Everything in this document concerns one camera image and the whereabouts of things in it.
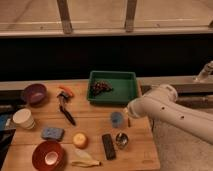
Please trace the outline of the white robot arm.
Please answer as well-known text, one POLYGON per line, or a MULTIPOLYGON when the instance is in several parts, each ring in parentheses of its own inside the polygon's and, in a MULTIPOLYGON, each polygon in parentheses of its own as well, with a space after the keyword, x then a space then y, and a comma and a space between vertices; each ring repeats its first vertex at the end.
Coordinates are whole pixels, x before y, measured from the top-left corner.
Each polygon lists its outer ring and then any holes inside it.
POLYGON ((169 84, 161 84, 130 101, 126 113, 132 118, 147 115, 213 144, 213 114, 176 103, 178 93, 169 84))

